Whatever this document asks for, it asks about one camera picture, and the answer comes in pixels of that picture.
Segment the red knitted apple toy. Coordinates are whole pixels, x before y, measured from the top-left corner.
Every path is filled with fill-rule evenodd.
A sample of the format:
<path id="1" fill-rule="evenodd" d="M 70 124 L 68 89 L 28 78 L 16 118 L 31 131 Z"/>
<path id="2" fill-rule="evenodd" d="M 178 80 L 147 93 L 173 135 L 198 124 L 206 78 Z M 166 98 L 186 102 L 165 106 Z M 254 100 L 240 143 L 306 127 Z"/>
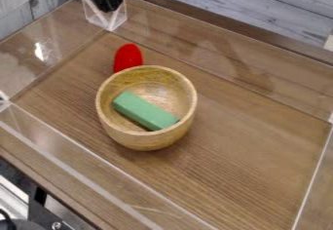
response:
<path id="1" fill-rule="evenodd" d="M 139 48 L 134 44 L 125 44 L 115 54 L 114 72 L 118 73 L 142 64 L 143 56 Z"/>

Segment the wooden bowl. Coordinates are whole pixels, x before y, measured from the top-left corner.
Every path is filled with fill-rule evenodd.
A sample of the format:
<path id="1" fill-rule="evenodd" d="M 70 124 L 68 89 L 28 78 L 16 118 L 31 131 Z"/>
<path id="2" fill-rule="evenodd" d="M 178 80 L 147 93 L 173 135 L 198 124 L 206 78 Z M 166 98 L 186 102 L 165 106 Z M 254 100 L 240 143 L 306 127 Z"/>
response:
<path id="1" fill-rule="evenodd" d="M 182 139 L 197 105 L 191 81 L 178 71 L 157 65 L 131 67 L 114 74 L 95 99 L 109 136 L 139 151 L 162 149 Z"/>

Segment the black table frame bracket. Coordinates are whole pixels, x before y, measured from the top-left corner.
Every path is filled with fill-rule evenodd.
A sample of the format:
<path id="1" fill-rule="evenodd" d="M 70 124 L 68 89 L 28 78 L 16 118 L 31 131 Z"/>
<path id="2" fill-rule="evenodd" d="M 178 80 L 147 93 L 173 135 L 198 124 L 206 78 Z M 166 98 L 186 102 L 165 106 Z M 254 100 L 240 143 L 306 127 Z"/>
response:
<path id="1" fill-rule="evenodd" d="M 67 223 L 46 208 L 47 192 L 36 187 L 28 196 L 27 219 L 46 230 L 74 230 Z"/>

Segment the clear acrylic tray walls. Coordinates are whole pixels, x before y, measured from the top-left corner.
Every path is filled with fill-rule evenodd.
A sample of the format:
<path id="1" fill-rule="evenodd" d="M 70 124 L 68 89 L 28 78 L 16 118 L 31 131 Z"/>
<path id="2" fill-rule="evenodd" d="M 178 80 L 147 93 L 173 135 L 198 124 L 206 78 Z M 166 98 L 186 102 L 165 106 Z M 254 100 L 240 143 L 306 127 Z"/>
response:
<path id="1" fill-rule="evenodd" d="M 125 4 L 0 41 L 0 159 L 100 230 L 333 230 L 333 66 Z"/>

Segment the green rectangular block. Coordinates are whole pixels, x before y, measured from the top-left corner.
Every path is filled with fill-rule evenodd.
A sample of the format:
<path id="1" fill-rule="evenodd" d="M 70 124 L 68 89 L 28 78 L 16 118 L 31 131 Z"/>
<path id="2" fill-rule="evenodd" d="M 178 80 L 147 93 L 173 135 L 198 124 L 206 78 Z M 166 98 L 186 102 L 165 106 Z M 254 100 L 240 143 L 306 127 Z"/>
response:
<path id="1" fill-rule="evenodd" d="M 177 116 L 131 92 L 118 95 L 113 108 L 150 131 L 163 130 L 179 121 Z"/>

